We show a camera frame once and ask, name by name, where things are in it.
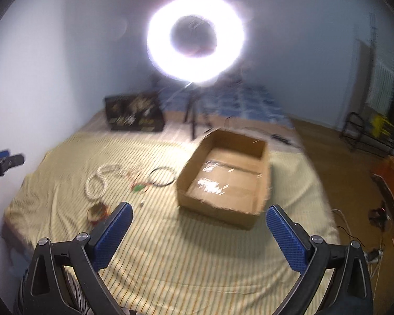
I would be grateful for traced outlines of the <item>black clothes rack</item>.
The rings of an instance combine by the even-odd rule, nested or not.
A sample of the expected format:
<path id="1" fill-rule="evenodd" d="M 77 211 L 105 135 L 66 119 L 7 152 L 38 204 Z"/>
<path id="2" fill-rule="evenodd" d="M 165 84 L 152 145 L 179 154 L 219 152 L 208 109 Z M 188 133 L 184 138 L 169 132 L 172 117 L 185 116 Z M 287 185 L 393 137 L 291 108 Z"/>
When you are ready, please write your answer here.
<path id="1" fill-rule="evenodd" d="M 394 155 L 394 51 L 378 46 L 376 16 L 369 14 L 369 43 L 359 43 L 358 71 L 339 133 L 351 151 Z"/>

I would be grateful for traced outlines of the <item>dark blue bangle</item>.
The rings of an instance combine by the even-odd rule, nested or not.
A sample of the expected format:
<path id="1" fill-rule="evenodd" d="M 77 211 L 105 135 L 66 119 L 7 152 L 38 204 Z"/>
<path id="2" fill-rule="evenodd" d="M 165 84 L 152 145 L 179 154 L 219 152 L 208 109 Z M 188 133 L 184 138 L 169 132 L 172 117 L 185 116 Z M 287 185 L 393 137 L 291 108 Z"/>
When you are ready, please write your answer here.
<path id="1" fill-rule="evenodd" d="M 153 169 L 148 176 L 148 182 L 155 187 L 170 186 L 176 180 L 176 171 L 169 166 L 160 166 Z"/>

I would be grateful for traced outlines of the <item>cream pearl necklace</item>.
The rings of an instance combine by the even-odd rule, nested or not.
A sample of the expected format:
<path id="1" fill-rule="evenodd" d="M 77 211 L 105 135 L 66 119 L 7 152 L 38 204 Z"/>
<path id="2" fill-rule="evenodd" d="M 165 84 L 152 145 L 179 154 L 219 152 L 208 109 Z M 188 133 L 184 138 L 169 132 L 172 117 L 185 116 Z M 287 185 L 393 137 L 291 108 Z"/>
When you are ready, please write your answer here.
<path id="1" fill-rule="evenodd" d="M 129 179 L 136 179 L 142 174 L 143 170 L 144 167 L 142 165 L 128 166 L 123 170 L 123 176 Z"/>

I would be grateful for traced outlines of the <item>black gift bag gold print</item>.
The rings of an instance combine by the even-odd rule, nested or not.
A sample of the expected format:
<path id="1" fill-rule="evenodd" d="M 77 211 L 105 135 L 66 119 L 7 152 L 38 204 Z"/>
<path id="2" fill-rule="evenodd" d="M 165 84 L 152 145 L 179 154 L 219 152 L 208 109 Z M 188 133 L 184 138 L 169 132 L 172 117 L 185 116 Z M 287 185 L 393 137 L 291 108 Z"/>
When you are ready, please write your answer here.
<path id="1" fill-rule="evenodd" d="M 157 92 L 105 97 L 104 109 L 112 131 L 162 132 L 165 127 Z"/>

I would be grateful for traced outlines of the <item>red strap wristwatch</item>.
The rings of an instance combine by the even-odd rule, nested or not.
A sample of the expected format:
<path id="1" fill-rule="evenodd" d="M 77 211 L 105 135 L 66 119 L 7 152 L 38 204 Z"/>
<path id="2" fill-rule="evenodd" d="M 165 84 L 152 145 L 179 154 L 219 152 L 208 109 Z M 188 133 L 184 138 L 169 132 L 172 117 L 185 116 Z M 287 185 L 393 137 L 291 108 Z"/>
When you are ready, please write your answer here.
<path id="1" fill-rule="evenodd" d="M 97 223 L 104 221 L 109 216 L 109 208 L 102 202 L 95 203 L 87 211 L 87 220 L 95 226 Z"/>

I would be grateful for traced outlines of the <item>yellow black box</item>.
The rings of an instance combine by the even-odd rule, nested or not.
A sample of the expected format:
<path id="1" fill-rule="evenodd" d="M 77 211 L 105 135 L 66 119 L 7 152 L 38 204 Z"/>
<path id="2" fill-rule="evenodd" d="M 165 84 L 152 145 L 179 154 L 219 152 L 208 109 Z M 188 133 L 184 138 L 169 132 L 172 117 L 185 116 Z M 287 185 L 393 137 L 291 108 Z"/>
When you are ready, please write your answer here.
<path id="1" fill-rule="evenodd" d="M 372 117 L 371 126 L 371 134 L 377 139 L 388 139 L 394 130 L 394 126 L 381 114 L 375 114 Z"/>

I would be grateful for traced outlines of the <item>black tripod stand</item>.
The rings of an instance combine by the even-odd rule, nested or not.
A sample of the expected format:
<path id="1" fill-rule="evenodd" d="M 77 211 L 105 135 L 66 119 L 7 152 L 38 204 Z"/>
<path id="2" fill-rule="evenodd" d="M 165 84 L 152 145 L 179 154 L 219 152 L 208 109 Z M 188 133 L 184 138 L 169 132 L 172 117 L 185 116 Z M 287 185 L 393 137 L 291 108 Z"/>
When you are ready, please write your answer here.
<path id="1" fill-rule="evenodd" d="M 202 90 L 198 85 L 194 83 L 189 83 L 184 87 L 185 90 L 189 92 L 188 100 L 186 103 L 186 111 L 183 118 L 183 123 L 191 124 L 191 139 L 195 140 L 197 138 L 196 127 L 198 124 L 198 109 L 201 108 L 203 112 L 203 124 L 207 127 L 206 132 L 212 130 L 213 125 L 209 119 L 208 112 L 204 106 L 202 99 Z"/>

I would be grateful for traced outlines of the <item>brown cardboard box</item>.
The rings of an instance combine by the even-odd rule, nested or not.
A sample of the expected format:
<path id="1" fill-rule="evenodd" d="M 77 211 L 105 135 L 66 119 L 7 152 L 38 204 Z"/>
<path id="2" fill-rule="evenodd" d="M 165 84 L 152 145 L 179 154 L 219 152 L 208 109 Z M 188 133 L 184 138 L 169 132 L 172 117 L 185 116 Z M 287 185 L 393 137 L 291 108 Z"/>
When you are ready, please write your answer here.
<path id="1" fill-rule="evenodd" d="M 178 204 L 245 230 L 270 198 L 268 143 L 216 129 L 202 138 L 176 180 Z"/>

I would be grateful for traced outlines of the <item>yellow striped bed sheet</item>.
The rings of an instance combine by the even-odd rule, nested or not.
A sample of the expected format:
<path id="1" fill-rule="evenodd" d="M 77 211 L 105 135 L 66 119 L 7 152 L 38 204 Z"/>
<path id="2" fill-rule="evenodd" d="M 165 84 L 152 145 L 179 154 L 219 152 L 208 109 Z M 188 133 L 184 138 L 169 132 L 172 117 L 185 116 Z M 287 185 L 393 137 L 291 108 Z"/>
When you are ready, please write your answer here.
<path id="1" fill-rule="evenodd" d="M 108 174 L 103 201 L 127 201 L 134 219 L 100 275 L 119 305 L 142 314 L 272 314 L 295 284 L 291 270 L 260 216 L 250 230 L 181 208 L 176 184 L 133 192 L 128 166 L 142 165 L 144 180 L 160 166 L 180 171 L 193 143 L 80 132 L 45 154 L 4 212 L 26 248 L 40 238 L 71 240 L 91 229 L 88 193 L 99 192 L 97 169 Z"/>

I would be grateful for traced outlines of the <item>white striped hanging towel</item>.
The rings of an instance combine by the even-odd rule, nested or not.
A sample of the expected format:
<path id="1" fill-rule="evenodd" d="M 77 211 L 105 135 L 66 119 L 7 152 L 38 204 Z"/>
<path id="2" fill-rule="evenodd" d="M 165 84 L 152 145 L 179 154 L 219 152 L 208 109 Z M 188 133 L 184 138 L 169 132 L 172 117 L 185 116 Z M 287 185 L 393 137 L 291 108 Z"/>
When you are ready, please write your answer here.
<path id="1" fill-rule="evenodd" d="M 394 51 L 375 43 L 365 104 L 376 113 L 387 115 L 394 93 Z"/>

